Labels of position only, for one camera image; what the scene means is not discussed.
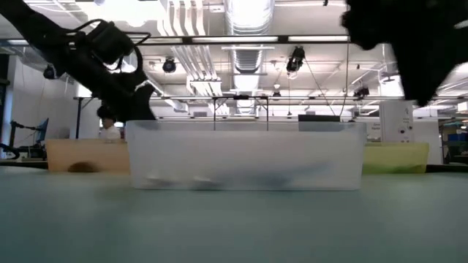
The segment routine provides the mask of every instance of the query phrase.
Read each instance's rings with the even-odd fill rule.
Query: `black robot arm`
[[[65,72],[87,87],[116,114],[119,121],[153,120],[149,99],[154,88],[147,84],[143,57],[138,47],[113,23],[100,20],[89,34],[62,28],[35,12],[22,0],[1,0],[3,15],[58,76]],[[133,73],[110,73],[112,64],[135,52],[138,67]]]
[[[465,0],[347,0],[342,17],[351,42],[370,50],[388,43],[406,99],[428,104],[452,69],[468,61]]]

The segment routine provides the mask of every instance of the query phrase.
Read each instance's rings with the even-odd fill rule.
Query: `table surface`
[[[0,167],[0,262],[468,262],[468,175],[360,191],[142,191]]]

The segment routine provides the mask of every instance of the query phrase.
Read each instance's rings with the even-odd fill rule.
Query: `ductwork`
[[[158,32],[161,36],[183,36],[185,32],[188,35],[196,35],[194,25],[192,24],[192,1],[171,1],[174,8],[173,19],[170,18],[170,9],[167,8],[165,16],[158,21]],[[184,3],[185,9],[183,24],[181,23],[181,2]],[[197,12],[196,29],[199,35],[205,35],[203,27],[203,0],[195,0],[195,4]],[[216,74],[208,46],[180,46],[171,47],[171,50],[187,72],[186,86],[191,94],[195,94],[195,91],[197,91],[202,96],[222,96],[221,82]],[[208,106],[219,115],[229,114],[229,108],[226,104],[215,106],[211,103]]]
[[[273,20],[274,0],[224,0],[227,32],[230,35],[265,35],[268,34]],[[235,88],[244,93],[252,94],[260,81],[259,73],[262,65],[262,50],[232,50],[231,51]],[[240,113],[253,113],[254,109],[245,109],[238,105]]]

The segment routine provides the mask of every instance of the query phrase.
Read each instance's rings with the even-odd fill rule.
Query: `clear plastic bin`
[[[428,143],[368,143],[363,174],[425,173],[428,156]]]
[[[130,121],[136,188],[358,189],[364,123]]]

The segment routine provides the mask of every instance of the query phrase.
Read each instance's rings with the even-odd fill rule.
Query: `camera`
[[[59,79],[62,74],[63,73],[61,72],[57,72],[56,68],[53,65],[47,65],[42,75],[47,80],[56,80]]]
[[[305,58],[306,58],[306,52],[304,51],[304,49],[301,46],[295,47],[286,65],[287,72],[288,73],[297,72],[301,68],[303,64],[303,60]]]
[[[162,65],[162,70],[166,73],[173,73],[176,70],[174,58],[166,58],[166,62]]]

